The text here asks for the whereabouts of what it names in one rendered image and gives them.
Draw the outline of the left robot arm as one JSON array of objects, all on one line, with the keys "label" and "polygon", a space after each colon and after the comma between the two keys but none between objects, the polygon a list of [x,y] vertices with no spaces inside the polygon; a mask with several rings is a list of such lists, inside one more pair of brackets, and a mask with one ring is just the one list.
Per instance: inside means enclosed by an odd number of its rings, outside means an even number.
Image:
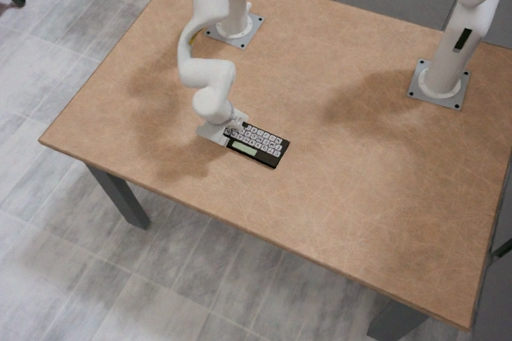
[{"label": "left robot arm", "polygon": [[419,89],[426,96],[445,100],[458,94],[460,77],[485,38],[498,2],[458,0],[430,66],[418,77]]}]

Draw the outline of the black keyboard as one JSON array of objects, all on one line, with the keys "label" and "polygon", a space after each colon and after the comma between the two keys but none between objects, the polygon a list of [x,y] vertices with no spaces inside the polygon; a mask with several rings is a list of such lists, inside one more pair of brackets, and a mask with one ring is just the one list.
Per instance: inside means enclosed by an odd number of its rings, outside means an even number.
[{"label": "black keyboard", "polygon": [[274,169],[290,144],[251,124],[243,131],[226,126],[223,135],[230,139],[226,147]]}]

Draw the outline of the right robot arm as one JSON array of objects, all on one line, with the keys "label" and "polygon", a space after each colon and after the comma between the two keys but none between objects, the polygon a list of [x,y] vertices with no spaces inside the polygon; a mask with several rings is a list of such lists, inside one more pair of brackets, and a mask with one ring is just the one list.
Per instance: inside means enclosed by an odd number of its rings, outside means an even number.
[{"label": "right robot arm", "polygon": [[218,33],[226,39],[247,36],[252,30],[248,16],[252,4],[246,0],[193,0],[193,7],[193,17],[177,47],[178,74],[182,85],[199,89],[193,96],[192,108],[206,120],[195,133],[226,147],[230,139],[223,135],[224,130],[231,120],[237,120],[233,105],[227,100],[236,68],[229,60],[193,58],[193,44],[201,30],[215,23]]}]

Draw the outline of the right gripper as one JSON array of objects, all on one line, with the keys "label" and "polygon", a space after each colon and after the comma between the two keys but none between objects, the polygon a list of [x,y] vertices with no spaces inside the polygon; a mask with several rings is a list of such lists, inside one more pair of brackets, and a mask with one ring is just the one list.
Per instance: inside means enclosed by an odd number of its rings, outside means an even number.
[{"label": "right gripper", "polygon": [[[233,107],[234,108],[234,107]],[[237,110],[234,108],[234,115],[237,116],[237,120],[231,120],[227,126],[230,126],[231,128],[243,131],[244,127],[247,128],[249,124],[245,123],[248,121],[249,117],[244,114],[243,112]],[[245,122],[244,122],[245,121]]]}]

